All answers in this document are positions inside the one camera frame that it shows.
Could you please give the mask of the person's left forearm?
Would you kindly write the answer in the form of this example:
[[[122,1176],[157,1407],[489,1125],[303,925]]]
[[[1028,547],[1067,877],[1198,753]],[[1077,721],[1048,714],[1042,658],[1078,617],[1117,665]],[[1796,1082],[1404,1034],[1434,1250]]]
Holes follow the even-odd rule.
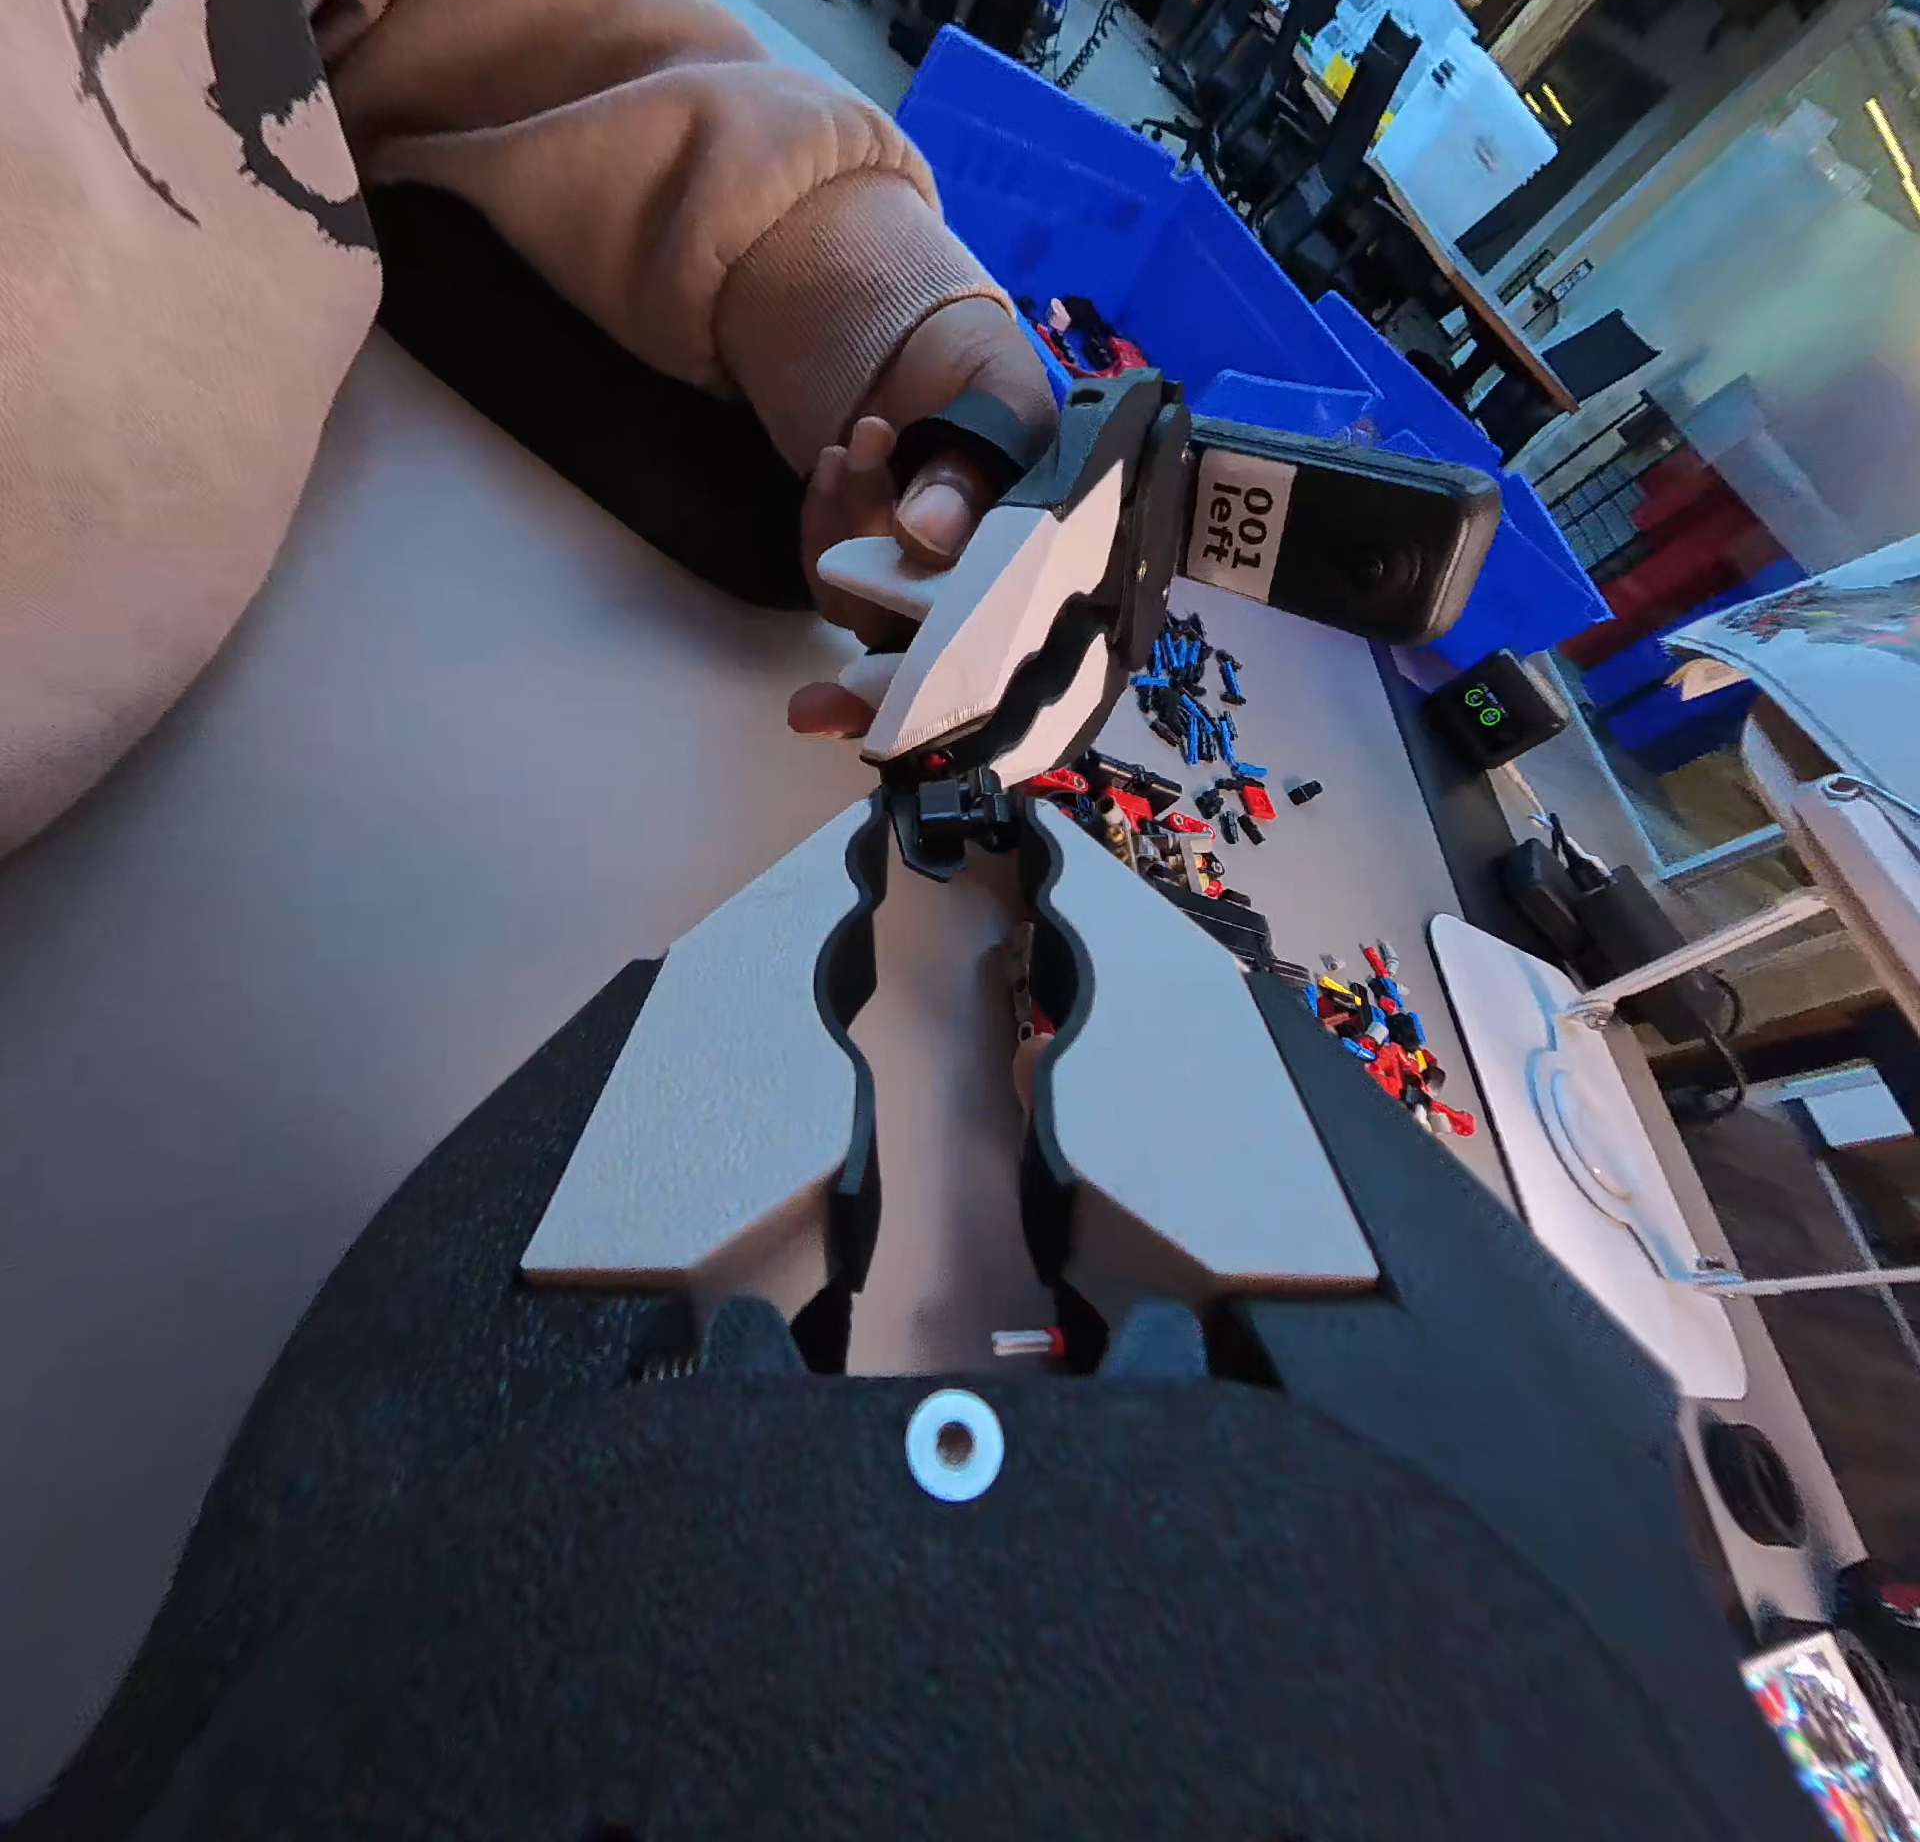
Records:
[[[1031,423],[1048,382],[873,101],[720,0],[309,0],[365,185],[457,197],[670,380],[752,407],[793,466],[873,411],[911,338],[985,322]]]

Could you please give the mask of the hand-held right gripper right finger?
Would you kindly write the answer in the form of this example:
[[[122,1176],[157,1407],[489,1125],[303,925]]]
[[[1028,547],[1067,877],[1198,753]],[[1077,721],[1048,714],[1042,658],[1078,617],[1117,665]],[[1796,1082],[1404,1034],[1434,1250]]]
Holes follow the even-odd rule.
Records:
[[[1134,1301],[1379,1289],[1379,1256],[1230,951],[1045,802],[1022,807],[1028,986],[1056,1042],[1022,1139],[1042,1286]]]

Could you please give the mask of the person's left hand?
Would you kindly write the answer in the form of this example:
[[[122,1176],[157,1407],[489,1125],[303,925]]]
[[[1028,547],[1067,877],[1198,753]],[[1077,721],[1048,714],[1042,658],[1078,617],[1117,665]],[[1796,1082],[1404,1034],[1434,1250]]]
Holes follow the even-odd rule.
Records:
[[[989,476],[972,457],[944,455],[898,487],[892,448],[903,425],[968,390],[995,395],[1029,435],[1052,435],[1058,409],[1042,360],[1020,326],[988,298],[956,299],[924,319],[898,343],[845,435],[821,448],[807,477],[800,511],[807,589],[817,613],[852,631],[869,654],[903,654],[911,623],[824,586],[817,565],[829,547],[873,535],[892,538],[921,572],[954,565],[996,500]]]

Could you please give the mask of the white book stand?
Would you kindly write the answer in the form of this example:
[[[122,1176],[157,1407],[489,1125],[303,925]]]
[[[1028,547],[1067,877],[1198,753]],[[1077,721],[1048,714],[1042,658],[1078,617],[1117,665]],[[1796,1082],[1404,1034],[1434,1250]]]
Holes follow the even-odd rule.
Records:
[[[1523,1225],[1684,1397],[1746,1393],[1727,1301],[1887,1293],[1912,1287],[1916,1268],[1744,1278],[1703,1254],[1603,1034],[1625,1002],[1826,913],[1874,958],[1887,987],[1912,989],[1915,822],[1912,800],[1859,774],[1794,786],[1787,823],[1819,884],[1593,989],[1460,917],[1427,920],[1427,953]]]

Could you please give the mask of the black lego tyre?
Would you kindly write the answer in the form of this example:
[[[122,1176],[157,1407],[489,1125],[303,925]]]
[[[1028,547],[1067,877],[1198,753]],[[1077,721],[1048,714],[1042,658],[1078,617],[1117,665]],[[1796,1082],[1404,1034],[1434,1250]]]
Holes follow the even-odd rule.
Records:
[[[1756,1426],[1708,1415],[1700,1455],[1736,1531],[1762,1548],[1803,1550],[1809,1517],[1787,1458]]]

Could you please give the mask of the colourful sticker sheet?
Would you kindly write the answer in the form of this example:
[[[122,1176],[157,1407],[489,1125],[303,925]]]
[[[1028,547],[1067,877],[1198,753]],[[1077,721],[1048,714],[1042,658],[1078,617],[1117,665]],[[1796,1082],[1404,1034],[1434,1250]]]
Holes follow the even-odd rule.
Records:
[[[1856,1635],[1803,1625],[1740,1668],[1828,1837],[1916,1837],[1915,1720]]]

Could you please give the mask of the black power adapter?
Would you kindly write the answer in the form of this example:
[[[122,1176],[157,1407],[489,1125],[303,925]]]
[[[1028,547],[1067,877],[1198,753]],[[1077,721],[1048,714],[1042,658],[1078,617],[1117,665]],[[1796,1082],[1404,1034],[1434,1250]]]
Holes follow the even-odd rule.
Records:
[[[1532,837],[1500,854],[1492,872],[1544,960],[1589,989],[1686,946],[1633,868],[1603,871],[1593,856],[1577,854],[1556,826],[1547,843]],[[1617,1019],[1651,1026],[1666,1043],[1688,1043],[1732,1037],[1742,1005],[1719,974],[1688,970],[1623,999]]]

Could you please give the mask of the black device with green display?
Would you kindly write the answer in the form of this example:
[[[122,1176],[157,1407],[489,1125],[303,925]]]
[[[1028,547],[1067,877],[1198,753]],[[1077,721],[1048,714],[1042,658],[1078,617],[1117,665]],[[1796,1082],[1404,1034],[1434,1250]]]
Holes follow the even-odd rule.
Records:
[[[1500,649],[1431,690],[1421,719],[1466,767],[1492,773],[1561,735],[1571,705],[1523,655]]]

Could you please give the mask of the blue bin with white label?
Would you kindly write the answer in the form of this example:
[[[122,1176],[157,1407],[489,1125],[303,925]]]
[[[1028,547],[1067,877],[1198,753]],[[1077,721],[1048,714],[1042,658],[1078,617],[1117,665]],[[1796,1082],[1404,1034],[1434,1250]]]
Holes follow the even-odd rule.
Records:
[[[1078,295],[1196,414],[1386,444],[1376,389],[1193,171],[965,30],[932,39],[896,111],[946,221],[1042,312]]]

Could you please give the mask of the black lego connector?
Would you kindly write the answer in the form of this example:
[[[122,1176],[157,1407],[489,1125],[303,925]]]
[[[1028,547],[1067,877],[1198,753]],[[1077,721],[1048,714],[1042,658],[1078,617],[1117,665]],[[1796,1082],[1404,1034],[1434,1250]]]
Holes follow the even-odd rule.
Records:
[[[907,771],[882,780],[898,856],[934,884],[954,879],[968,849],[1014,851],[1020,845],[1020,802],[993,767]]]

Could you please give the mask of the lego car chassis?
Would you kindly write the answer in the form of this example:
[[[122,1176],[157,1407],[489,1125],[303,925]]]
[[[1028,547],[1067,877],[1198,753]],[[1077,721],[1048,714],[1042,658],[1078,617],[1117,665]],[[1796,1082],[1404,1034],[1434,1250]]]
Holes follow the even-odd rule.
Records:
[[[1213,851],[1211,828],[1201,822],[1201,817],[1186,813],[1182,806],[1156,810],[1151,798],[1133,790],[1111,771],[1102,771],[1100,774],[1071,773],[1071,785],[1067,786],[1060,785],[1060,773],[1051,771],[1042,778],[1038,789],[1042,795],[1035,800],[1019,798],[1020,817],[1028,802],[1045,802],[1063,813],[1077,828],[1090,835],[1102,851],[1110,851],[1119,864],[1133,871],[1140,879],[1148,882],[1172,906],[1211,932],[1226,951],[1230,951],[1244,971],[1270,975],[1261,970],[1273,958],[1270,944],[1263,933],[1263,922],[1247,911],[1237,897],[1215,895],[1219,867]],[[1031,925],[1022,892],[1022,828],[1020,845],[1014,851],[999,851],[993,856],[1010,861],[1014,884],[1020,900],[1020,920],[1014,925],[1007,940],[1010,1022],[1014,1037],[1019,1037],[1020,1026],[1051,1027],[1051,1020],[1038,1008],[1036,993],[1028,986]],[[1067,1294],[1056,1294],[1048,1287],[1044,1289],[1048,1294],[1051,1365],[1067,1374],[1093,1374],[1111,1350],[1117,1331],[1130,1311],[1144,1304],[1167,1301],[1134,1301],[1124,1311],[1117,1326],[1104,1326],[1086,1309],[1086,1304]],[[1221,1304],[1230,1301],[1219,1301],[1207,1312],[1192,1311],[1177,1301],[1171,1304],[1185,1312],[1193,1312],[1202,1322]]]

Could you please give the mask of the person's beige sweatshirt torso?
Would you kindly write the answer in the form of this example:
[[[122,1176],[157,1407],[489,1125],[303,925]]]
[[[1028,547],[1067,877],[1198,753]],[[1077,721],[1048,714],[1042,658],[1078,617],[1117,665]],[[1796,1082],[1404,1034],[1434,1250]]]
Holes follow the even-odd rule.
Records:
[[[306,0],[1,0],[1,843],[272,572],[379,270]]]

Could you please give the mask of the pile of black blue pins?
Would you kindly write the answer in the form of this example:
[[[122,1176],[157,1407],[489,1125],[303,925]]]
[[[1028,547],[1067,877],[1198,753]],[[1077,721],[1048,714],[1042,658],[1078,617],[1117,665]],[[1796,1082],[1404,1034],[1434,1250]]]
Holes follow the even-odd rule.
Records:
[[[1213,649],[1198,617],[1166,613],[1144,666],[1127,680],[1141,721],[1185,765],[1261,778],[1263,771],[1237,753],[1237,666],[1233,655]]]

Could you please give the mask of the white storage crate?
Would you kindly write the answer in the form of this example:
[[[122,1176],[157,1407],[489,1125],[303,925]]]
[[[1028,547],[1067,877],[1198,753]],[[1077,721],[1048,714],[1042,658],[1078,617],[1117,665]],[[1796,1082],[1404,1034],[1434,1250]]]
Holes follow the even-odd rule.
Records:
[[[1370,164],[1438,242],[1453,246],[1554,156],[1549,128],[1489,52],[1455,30],[1421,44],[1412,87],[1387,113]]]

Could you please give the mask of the heap of red black lego parts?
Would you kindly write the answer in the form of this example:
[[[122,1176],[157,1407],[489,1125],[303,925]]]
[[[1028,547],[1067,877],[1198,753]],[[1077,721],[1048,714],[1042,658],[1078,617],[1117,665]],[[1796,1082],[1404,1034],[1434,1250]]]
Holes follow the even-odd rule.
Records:
[[[1022,306],[1056,365],[1071,380],[1113,380],[1146,367],[1137,341],[1124,338],[1084,295],[1056,295]]]

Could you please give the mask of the red and blue storage rack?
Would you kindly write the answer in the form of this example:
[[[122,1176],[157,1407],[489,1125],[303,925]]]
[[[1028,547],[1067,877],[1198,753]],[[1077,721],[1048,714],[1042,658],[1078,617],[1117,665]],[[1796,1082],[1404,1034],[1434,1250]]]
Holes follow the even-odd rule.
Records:
[[[1645,638],[1801,581],[1804,569],[1688,448],[1625,479],[1569,532],[1603,617],[1559,644],[1591,670]]]

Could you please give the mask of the lego instruction booklet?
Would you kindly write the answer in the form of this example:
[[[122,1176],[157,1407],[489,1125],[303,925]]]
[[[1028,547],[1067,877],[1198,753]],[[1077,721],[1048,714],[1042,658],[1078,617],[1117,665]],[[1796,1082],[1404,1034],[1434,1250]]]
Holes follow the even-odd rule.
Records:
[[[1684,699],[1744,680],[1828,762],[1916,802],[1916,538],[1666,634]]]

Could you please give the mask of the pile of colourful lego pieces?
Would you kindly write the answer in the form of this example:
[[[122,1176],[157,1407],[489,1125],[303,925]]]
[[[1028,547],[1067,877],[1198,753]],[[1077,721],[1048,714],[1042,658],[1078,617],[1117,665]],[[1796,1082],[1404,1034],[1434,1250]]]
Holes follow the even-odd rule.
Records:
[[[1475,1113],[1445,1103],[1446,1069],[1406,999],[1398,951],[1379,940],[1358,955],[1360,974],[1330,951],[1319,955],[1303,989],[1308,1014],[1424,1132],[1475,1138]]]

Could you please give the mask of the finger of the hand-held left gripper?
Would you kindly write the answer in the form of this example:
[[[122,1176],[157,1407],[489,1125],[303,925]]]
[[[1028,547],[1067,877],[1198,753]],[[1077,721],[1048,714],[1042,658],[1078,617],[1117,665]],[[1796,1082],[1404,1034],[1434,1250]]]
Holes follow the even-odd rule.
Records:
[[[1124,467],[1110,466],[1064,514],[996,506],[960,559],[937,574],[907,569],[886,535],[857,542],[858,597],[919,621],[860,738],[866,762],[889,767],[948,747],[972,767],[973,731],[1056,617],[1090,616],[1108,630],[1090,597],[1108,575],[1120,498]]]
[[[1102,625],[1060,621],[973,731],[972,767],[993,771],[1008,789],[1063,767],[1097,732],[1125,676]]]

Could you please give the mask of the blue storage bin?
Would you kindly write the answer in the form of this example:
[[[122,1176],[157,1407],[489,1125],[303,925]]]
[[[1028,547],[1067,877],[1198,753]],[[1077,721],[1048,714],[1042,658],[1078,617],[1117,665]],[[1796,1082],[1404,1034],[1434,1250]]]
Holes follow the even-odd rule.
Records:
[[[1455,409],[1339,292],[1311,306],[1308,367],[1263,376],[1226,370],[1198,397],[1201,414],[1384,448],[1482,467],[1500,489],[1500,532],[1459,623],[1434,650],[1462,670],[1510,649],[1532,655],[1603,617],[1603,600],[1577,566],[1535,489],[1507,470],[1484,431]]]

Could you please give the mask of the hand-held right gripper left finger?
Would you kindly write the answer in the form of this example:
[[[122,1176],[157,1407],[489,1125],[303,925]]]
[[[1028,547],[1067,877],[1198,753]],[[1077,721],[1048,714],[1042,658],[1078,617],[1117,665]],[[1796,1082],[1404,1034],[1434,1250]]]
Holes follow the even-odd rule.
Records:
[[[857,800],[660,960],[547,1209],[532,1286],[632,1287],[798,1317],[858,1293],[878,1113],[849,1026],[876,987],[884,810]]]

